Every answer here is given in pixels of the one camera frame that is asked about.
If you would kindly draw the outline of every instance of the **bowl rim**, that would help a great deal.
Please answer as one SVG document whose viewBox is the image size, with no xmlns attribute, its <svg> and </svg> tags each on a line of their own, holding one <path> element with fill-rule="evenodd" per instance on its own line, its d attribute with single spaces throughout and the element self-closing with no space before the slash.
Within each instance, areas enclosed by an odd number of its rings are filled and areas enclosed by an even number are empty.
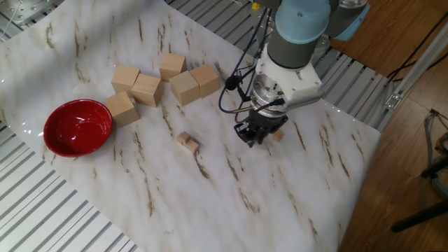
<svg viewBox="0 0 448 252">
<path fill-rule="evenodd" d="M 106 138 L 104 139 L 104 141 L 101 142 L 97 147 L 93 148 L 92 150 L 89 150 L 89 151 L 86 152 L 86 153 L 83 153 L 83 154 L 77 154 L 77 155 L 70 155 L 70 154 L 61 153 L 61 152 L 59 152 L 58 150 L 55 150 L 52 146 L 50 146 L 50 145 L 48 144 L 48 139 L 47 139 L 47 136 L 46 136 L 46 135 L 47 135 L 46 132 L 47 132 L 47 130 L 48 130 L 48 125 L 49 125 L 49 123 L 50 123 L 50 120 L 53 119 L 53 118 L 56 116 L 56 115 L 55 115 L 56 112 L 61 111 L 61 110 L 62 110 L 64 107 L 66 107 L 66 106 L 70 106 L 70 105 L 72 105 L 72 104 L 79 103 L 79 102 L 92 102 L 92 103 L 94 103 L 94 104 L 96 104 L 96 105 L 99 105 L 100 107 L 104 108 L 104 109 L 107 111 L 108 121 L 110 122 L 110 124 L 112 125 L 112 127 L 111 127 L 111 129 L 107 132 L 107 135 L 106 135 Z M 110 135 L 111 135 L 111 133 L 112 133 L 112 130 L 113 130 L 113 117 L 112 117 L 112 114 L 111 114 L 111 112 L 109 111 L 109 109 L 108 109 L 104 104 L 102 104 L 102 103 L 99 102 L 99 101 L 95 101 L 95 100 L 93 100 L 93 99 L 76 99 L 76 100 L 73 100 L 73 101 L 66 102 L 66 103 L 64 103 L 63 105 L 57 107 L 57 108 L 50 114 L 50 116 L 48 116 L 47 121 L 45 122 L 45 126 L 43 127 L 43 141 L 45 142 L 45 145 L 47 146 L 47 148 L 50 149 L 50 151 L 52 151 L 52 152 L 53 152 L 54 154 L 56 154 L 56 155 L 59 155 L 59 156 L 64 157 L 64 158 L 79 158 L 79 157 L 82 157 L 82 156 L 84 156 L 84 155 L 89 155 L 89 154 L 93 153 L 94 151 L 98 150 L 101 146 L 103 146 L 103 144 L 106 143 L 107 139 L 109 139 L 109 137 L 110 137 Z"/>
</svg>

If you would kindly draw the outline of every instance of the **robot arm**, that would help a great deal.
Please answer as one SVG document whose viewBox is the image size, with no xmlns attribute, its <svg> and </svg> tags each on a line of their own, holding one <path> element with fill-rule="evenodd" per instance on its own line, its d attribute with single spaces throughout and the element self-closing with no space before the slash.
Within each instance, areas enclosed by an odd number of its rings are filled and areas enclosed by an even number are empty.
<svg viewBox="0 0 448 252">
<path fill-rule="evenodd" d="M 322 82 L 310 62 L 320 37 L 327 34 L 336 39 L 350 39 L 369 11 L 367 0 L 257 2 L 276 15 L 270 42 L 267 46 L 260 45 L 264 49 L 251 83 L 251 110 L 234 127 L 250 147 L 275 133 L 288 120 L 287 111 L 322 97 Z"/>
</svg>

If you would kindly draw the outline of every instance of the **black stand leg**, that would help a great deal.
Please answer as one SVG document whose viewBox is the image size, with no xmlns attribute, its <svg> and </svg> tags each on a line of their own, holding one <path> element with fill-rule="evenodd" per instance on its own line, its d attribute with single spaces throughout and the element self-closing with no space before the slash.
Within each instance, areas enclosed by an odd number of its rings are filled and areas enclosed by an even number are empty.
<svg viewBox="0 0 448 252">
<path fill-rule="evenodd" d="M 448 167 L 448 156 L 442 158 L 439 162 L 436 162 L 435 164 L 431 165 L 431 167 L 424 170 L 420 174 L 420 176 L 428 178 L 429 176 L 434 175 L 436 172 L 440 171 L 445 167 Z"/>
<path fill-rule="evenodd" d="M 414 214 L 413 216 L 398 221 L 397 223 L 392 225 L 391 230 L 393 232 L 401 232 L 403 230 L 406 230 L 407 228 L 413 227 L 417 224 L 420 224 L 447 212 L 448 200 L 445 200 L 441 203 L 435 204 L 434 206 L 428 207 L 427 209 L 424 209 L 419 213 Z"/>
</svg>

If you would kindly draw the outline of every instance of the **red bowl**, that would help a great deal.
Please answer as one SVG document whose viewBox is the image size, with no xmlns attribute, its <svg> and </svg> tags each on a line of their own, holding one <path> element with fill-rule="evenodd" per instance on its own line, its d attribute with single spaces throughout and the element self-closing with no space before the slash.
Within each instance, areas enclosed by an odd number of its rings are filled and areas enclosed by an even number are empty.
<svg viewBox="0 0 448 252">
<path fill-rule="evenodd" d="M 54 153 L 68 158 L 90 154 L 112 132 L 111 112 L 98 101 L 79 99 L 57 108 L 43 128 L 43 140 Z"/>
</svg>

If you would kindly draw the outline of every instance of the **wooden block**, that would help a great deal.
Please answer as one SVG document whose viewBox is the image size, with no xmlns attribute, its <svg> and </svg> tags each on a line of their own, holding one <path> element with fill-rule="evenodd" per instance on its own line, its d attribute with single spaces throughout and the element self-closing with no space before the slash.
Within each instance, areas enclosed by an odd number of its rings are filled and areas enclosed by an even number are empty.
<svg viewBox="0 0 448 252">
<path fill-rule="evenodd" d="M 199 84 L 189 71 L 169 79 L 171 91 L 182 106 L 189 104 L 201 97 Z"/>
<path fill-rule="evenodd" d="M 164 92 L 162 80 L 140 73 L 131 92 L 135 102 L 157 107 Z"/>
<path fill-rule="evenodd" d="M 193 140 L 189 140 L 187 143 L 187 148 L 193 153 L 196 154 L 196 152 L 199 150 L 199 144 L 197 144 Z"/>
<path fill-rule="evenodd" d="M 137 110 L 127 96 L 126 91 L 106 98 L 106 106 L 111 112 L 117 126 L 123 127 L 140 119 Z"/>
<path fill-rule="evenodd" d="M 135 80 L 140 74 L 140 69 L 127 66 L 117 66 L 111 83 L 115 93 L 126 91 L 127 95 L 132 98 L 131 89 Z"/>
<path fill-rule="evenodd" d="M 165 53 L 159 67 L 162 81 L 169 81 L 170 78 L 187 71 L 187 61 L 183 55 Z"/>
<path fill-rule="evenodd" d="M 283 132 L 282 132 L 280 129 L 277 130 L 277 131 L 274 133 L 274 135 L 272 136 L 272 138 L 273 138 L 275 141 L 280 142 L 281 139 L 283 138 Z"/>
<path fill-rule="evenodd" d="M 199 83 L 201 98 L 219 90 L 219 76 L 209 64 L 203 64 L 190 71 L 190 73 Z"/>
<path fill-rule="evenodd" d="M 183 146 L 186 146 L 190 140 L 191 136 L 187 132 L 182 132 L 177 136 L 177 141 Z"/>
</svg>

